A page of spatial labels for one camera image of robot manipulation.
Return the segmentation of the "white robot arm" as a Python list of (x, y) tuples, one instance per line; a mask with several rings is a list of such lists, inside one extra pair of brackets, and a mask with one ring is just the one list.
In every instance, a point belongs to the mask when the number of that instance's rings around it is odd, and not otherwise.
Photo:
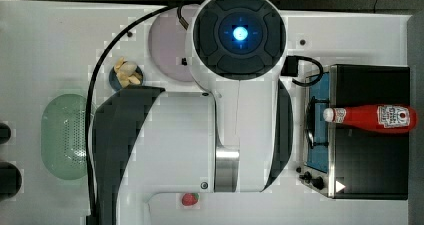
[(283, 18), (268, 0), (206, 0), (187, 29), (190, 91), (130, 85), (95, 112), (94, 225), (151, 225), (160, 193), (262, 192), (286, 166)]

